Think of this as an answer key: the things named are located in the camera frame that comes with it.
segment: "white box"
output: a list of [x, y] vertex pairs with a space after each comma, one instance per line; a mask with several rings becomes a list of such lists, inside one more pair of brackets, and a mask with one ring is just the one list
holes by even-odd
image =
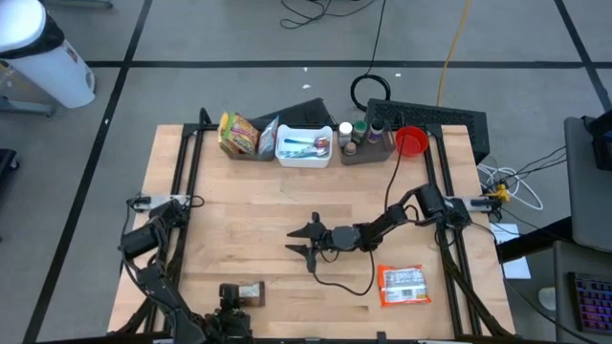
[[[321, 137], [328, 139], [330, 142], [329, 154], [324, 157], [282, 158], [278, 155], [278, 152], [294, 150], [292, 147], [295, 147], [295, 143], [285, 143], [285, 139], [314, 140]], [[333, 139], [334, 131], [332, 131], [332, 128], [329, 126], [324, 126], [320, 129], [292, 129], [283, 124], [278, 127], [275, 154], [283, 167], [325, 168], [329, 164], [329, 160], [332, 159], [332, 151], [334, 147]]]

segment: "white cable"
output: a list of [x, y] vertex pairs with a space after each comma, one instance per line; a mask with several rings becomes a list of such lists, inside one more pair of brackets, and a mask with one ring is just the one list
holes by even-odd
[[[487, 176], [489, 176], [487, 178], [486, 184], [480, 183], [482, 186], [488, 187], [489, 185], [494, 184], [495, 183], [495, 175], [496, 174], [504, 174], [504, 175], [511, 176], [510, 178], [516, 179], [516, 183], [515, 183], [516, 184], [516, 188], [514, 189], [514, 191], [508, 190], [510, 195], [514, 199], [516, 199], [517, 201], [525, 204], [526, 206], [528, 206], [531, 209], [534, 209], [534, 210], [543, 210], [544, 209], [544, 204], [539, 199], [539, 197], [537, 196], [536, 192], [529, 185], [527, 185], [527, 183], [525, 183], [520, 176], [516, 175], [516, 171], [514, 169], [512, 169], [510, 167], [495, 168], [495, 167], [487, 166], [487, 165], [485, 165], [483, 163], [479, 164], [477, 167], [478, 167], [479, 171], [481, 171], [484, 174], [486, 174]], [[516, 196], [516, 194], [518, 193], [518, 189], [520, 188], [521, 185], [524, 185], [525, 188], [527, 189], [527, 191], [530, 194], [532, 194], [532, 196], [534, 196], [535, 200], [537, 201], [537, 205], [530, 204], [530, 203], [524, 201], [523, 199], [521, 199], [520, 197]]]

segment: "white trash can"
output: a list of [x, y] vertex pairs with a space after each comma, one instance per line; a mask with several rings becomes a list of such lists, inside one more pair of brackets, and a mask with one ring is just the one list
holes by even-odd
[[0, 0], [0, 59], [67, 108], [96, 97], [94, 73], [37, 0]]

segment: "snack bag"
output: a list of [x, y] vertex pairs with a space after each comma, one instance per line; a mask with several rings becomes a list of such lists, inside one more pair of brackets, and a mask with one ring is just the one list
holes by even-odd
[[219, 144], [232, 153], [255, 154], [259, 131], [237, 113], [223, 113], [219, 123]]
[[431, 303], [421, 265], [401, 269], [379, 265], [379, 288], [383, 307]]
[[276, 143], [276, 132], [278, 131], [278, 116], [266, 126], [261, 136], [259, 136], [259, 146], [257, 147], [257, 154], [263, 155], [274, 150], [274, 144]]

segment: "yellow clamp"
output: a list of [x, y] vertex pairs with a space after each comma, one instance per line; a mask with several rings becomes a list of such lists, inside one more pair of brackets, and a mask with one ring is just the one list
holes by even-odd
[[485, 194], [485, 196], [495, 197], [499, 199], [502, 203], [507, 203], [510, 201], [510, 192], [508, 192], [508, 188], [504, 183], [500, 183], [497, 185], [497, 191], [493, 193]]

